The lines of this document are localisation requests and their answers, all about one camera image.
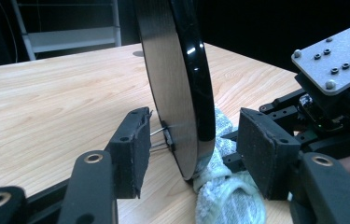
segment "cable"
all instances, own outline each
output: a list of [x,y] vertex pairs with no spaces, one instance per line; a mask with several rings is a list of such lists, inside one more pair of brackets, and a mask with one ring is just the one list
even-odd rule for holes
[[11,27],[11,24],[9,23],[8,16],[7,16],[6,11],[4,10],[1,2],[0,2],[0,8],[2,9],[2,11],[4,13],[4,16],[6,17],[8,28],[9,28],[9,31],[11,32],[12,41],[14,43],[14,49],[15,49],[15,63],[17,63],[18,62],[18,47],[17,47],[17,42],[15,41],[14,32],[12,31],[12,27]]

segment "metal rack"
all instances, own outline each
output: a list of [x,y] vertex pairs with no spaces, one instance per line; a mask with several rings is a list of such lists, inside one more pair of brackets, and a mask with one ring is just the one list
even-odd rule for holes
[[74,49],[103,44],[114,44],[116,47],[121,46],[121,35],[119,27],[118,1],[112,0],[111,7],[113,13],[113,25],[100,28],[63,30],[51,32],[28,33],[24,25],[20,7],[37,7],[37,6],[100,6],[102,4],[22,4],[17,0],[11,0],[14,7],[18,24],[21,28],[21,35],[27,49],[29,59],[35,60],[35,54],[60,49]]

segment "table surface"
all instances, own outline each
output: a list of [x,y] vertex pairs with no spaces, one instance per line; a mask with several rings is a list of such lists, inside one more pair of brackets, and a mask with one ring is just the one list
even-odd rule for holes
[[[140,44],[0,66],[0,187],[27,196],[71,174],[82,153],[105,148],[126,114],[155,110]],[[215,104],[239,109],[298,89],[295,74],[206,45]],[[157,113],[151,131],[160,128]],[[152,137],[152,145],[163,135]],[[265,201],[267,223],[291,223],[287,202]],[[120,223],[193,223],[196,194],[166,149],[151,153],[140,200],[119,200]]]

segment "light blue cloth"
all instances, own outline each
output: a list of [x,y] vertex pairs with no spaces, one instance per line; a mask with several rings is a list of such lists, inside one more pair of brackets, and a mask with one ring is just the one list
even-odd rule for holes
[[222,157],[236,151],[236,143],[220,136],[233,132],[231,122],[216,108],[216,145],[212,159],[195,178],[198,193],[196,223],[265,223],[259,190],[248,172],[233,174]]

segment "cloth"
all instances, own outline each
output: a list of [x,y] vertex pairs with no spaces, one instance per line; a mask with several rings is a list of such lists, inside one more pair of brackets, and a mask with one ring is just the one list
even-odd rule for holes
[[233,174],[222,157],[236,151],[236,143],[220,136],[234,131],[228,118],[216,108],[216,144],[213,156],[194,178],[198,193],[196,223],[265,223],[265,208],[248,171]]

